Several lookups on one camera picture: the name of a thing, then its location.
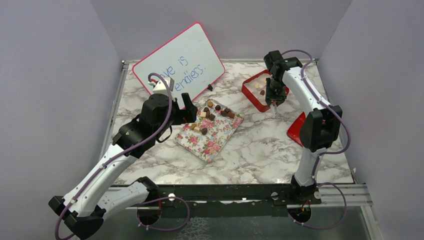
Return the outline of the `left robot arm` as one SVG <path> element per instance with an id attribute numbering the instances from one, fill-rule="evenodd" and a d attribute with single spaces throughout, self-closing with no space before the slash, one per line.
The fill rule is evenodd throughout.
<path id="1" fill-rule="evenodd" d="M 152 94 L 141 113 L 119 129 L 90 173 L 66 195 L 52 197 L 48 205 L 59 216 L 57 226 L 63 222 L 73 236 L 86 240 L 107 218 L 127 207 L 161 204 L 159 187 L 148 177 L 140 177 L 115 193 L 107 191 L 124 170 L 160 142 L 167 129 L 196 121 L 198 109 L 189 94 L 181 97 L 183 109 L 166 94 Z"/>

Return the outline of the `dark oval chocolate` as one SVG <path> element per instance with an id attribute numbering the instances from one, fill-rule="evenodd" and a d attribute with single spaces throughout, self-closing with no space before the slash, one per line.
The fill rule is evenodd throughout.
<path id="1" fill-rule="evenodd" d="M 207 132 L 208 132 L 208 129 L 206 127 L 201 129 L 201 134 L 202 135 L 206 135 Z"/>

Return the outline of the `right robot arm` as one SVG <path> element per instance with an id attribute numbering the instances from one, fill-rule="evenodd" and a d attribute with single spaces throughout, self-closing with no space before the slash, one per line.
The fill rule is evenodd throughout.
<path id="1" fill-rule="evenodd" d="M 276 109 L 285 102 L 289 90 L 299 102 L 305 120 L 299 131 L 302 155 L 298 169 L 291 179 L 289 199 L 300 204 L 316 187 L 318 165 L 322 155 L 338 138 L 342 109 L 332 106 L 313 86 L 297 57 L 284 58 L 278 50 L 270 51 L 264 58 L 270 74 L 266 80 L 265 102 Z"/>

